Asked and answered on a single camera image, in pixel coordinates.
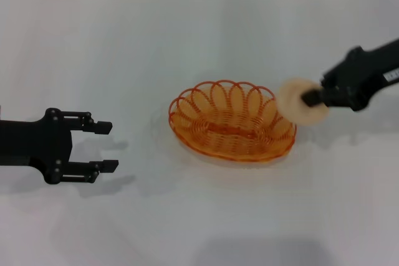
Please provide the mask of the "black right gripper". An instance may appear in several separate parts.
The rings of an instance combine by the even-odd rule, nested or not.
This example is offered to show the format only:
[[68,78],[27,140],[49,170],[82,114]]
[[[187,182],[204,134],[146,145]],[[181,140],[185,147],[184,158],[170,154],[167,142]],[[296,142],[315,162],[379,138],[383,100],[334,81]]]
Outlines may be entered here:
[[355,112],[367,108],[380,90],[398,83],[398,40],[374,50],[353,48],[334,68],[324,74],[322,87],[300,97],[308,107],[345,107]]

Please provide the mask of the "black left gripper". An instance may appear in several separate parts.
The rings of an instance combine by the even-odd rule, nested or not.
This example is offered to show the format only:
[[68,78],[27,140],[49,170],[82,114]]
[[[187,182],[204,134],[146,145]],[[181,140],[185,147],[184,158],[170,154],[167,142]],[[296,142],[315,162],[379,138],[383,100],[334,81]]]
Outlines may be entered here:
[[101,173],[113,173],[118,160],[68,162],[72,131],[108,135],[112,122],[94,121],[90,112],[46,110],[37,121],[1,121],[1,166],[30,166],[48,184],[94,183]]

